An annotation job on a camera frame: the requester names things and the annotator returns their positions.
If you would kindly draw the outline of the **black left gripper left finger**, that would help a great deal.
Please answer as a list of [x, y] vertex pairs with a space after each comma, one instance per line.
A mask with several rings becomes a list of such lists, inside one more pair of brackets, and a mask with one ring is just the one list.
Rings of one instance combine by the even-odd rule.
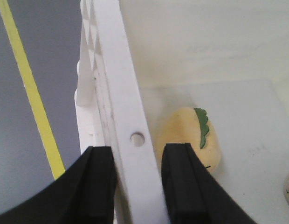
[[111, 224], [117, 173], [111, 147], [88, 147], [44, 190], [0, 215], [0, 224]]

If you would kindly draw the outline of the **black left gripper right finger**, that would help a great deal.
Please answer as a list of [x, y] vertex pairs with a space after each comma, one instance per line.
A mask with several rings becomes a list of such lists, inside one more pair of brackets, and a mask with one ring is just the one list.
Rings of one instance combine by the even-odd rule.
[[166, 144], [161, 176], [172, 224], [255, 223], [207, 171], [191, 144]]

